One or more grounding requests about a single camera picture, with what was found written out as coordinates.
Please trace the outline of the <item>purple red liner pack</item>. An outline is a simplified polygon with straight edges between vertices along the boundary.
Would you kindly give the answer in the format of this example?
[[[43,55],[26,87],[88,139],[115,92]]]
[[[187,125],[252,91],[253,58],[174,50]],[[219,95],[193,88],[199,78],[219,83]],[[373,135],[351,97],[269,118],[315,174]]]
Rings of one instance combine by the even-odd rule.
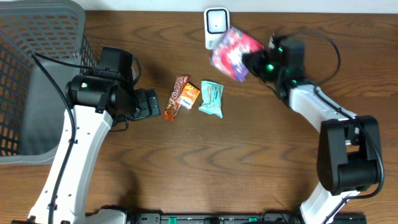
[[[244,82],[249,70],[243,62],[244,54],[264,50],[265,47],[255,38],[231,27],[221,37],[210,56],[210,63],[227,77]]]

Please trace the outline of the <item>orange chocolate bar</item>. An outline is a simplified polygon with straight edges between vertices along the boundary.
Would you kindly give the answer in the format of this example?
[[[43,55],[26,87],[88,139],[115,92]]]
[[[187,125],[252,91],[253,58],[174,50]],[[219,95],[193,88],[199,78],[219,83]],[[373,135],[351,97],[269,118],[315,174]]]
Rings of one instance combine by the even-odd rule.
[[[188,75],[179,75],[176,77],[174,82],[174,88],[171,92],[171,96],[165,108],[163,118],[169,121],[173,121],[178,111],[180,109],[180,105],[177,102],[178,97],[181,95],[182,90],[189,83]]]

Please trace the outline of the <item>orange tissue pack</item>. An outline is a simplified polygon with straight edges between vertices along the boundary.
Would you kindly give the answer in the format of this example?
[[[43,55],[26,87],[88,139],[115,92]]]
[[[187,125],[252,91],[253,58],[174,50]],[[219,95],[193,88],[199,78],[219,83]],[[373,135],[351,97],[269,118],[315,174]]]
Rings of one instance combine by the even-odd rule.
[[[177,98],[177,103],[190,110],[193,107],[196,99],[200,94],[200,90],[193,86],[192,84],[188,83],[185,85],[184,89],[182,90],[180,96]]]

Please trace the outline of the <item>green toilet wipes pack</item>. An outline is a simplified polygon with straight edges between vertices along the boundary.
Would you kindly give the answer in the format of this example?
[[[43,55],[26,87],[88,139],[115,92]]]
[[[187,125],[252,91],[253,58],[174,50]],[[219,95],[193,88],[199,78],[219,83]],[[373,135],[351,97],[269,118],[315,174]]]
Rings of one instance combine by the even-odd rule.
[[[221,109],[222,94],[224,86],[219,83],[203,80],[201,82],[201,95],[203,103],[198,108],[207,114],[214,114],[222,118]]]

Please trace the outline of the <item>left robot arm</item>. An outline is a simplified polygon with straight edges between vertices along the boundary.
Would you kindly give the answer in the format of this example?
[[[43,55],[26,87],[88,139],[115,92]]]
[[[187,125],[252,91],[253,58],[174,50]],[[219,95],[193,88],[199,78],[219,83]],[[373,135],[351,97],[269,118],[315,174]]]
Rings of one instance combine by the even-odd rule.
[[[123,49],[103,48],[98,66],[85,66],[84,74],[73,77],[65,90],[40,58],[41,54],[32,54],[66,110],[49,176],[25,223],[127,223],[128,212],[117,206],[86,215],[86,196],[106,135],[118,123],[160,115],[156,91],[135,88],[140,75],[133,74],[142,70],[138,59]]]

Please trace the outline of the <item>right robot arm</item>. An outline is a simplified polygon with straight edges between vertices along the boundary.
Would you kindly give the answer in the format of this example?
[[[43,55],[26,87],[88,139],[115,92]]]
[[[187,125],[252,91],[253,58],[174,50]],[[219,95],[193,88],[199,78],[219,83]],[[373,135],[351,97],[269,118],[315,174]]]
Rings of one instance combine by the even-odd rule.
[[[281,217],[285,223],[347,223],[338,212],[351,200],[375,197],[384,185],[378,121],[324,94],[306,76],[304,56],[304,42],[293,35],[273,35],[267,50],[243,54],[249,72],[319,133],[319,183],[298,214]]]

